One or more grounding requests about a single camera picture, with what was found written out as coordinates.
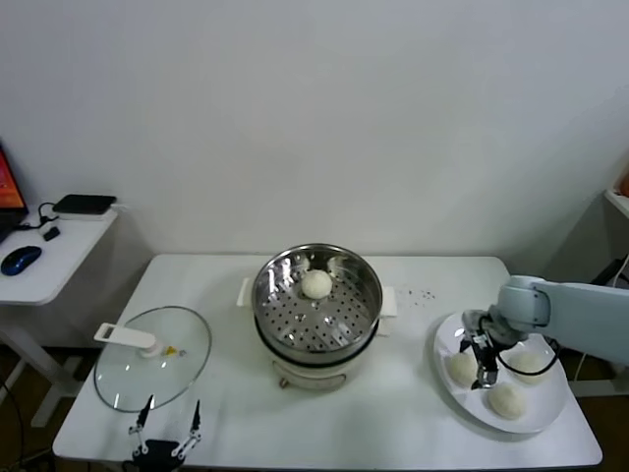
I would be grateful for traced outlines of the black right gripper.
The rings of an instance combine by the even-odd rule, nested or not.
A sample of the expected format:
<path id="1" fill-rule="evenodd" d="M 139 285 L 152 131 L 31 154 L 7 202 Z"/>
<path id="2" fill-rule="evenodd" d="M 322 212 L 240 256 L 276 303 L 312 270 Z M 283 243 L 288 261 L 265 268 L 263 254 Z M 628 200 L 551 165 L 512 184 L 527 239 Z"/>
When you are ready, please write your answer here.
<path id="1" fill-rule="evenodd" d="M 476 379 L 471 390 L 492 388 L 497 382 L 498 352 L 515 346 L 515 330 L 502 317 L 476 317 L 473 327 L 474 334 L 467 330 L 463 332 L 459 352 L 465 353 L 472 347 L 477 361 Z"/>

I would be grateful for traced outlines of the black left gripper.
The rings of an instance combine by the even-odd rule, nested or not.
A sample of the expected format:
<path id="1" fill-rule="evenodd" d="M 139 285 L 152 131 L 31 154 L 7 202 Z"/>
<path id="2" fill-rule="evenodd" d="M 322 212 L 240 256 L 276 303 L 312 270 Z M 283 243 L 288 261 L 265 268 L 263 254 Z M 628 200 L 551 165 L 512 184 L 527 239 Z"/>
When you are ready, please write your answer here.
<path id="1" fill-rule="evenodd" d="M 144 440 L 143 429 L 153 404 L 151 395 L 140 411 L 136 423 L 128 434 L 136 439 L 132 451 L 131 464 L 138 470 L 176 470 L 183 465 L 183 459 L 200 442 L 200 401 L 197 401 L 189 434 L 183 442 L 166 440 Z"/>

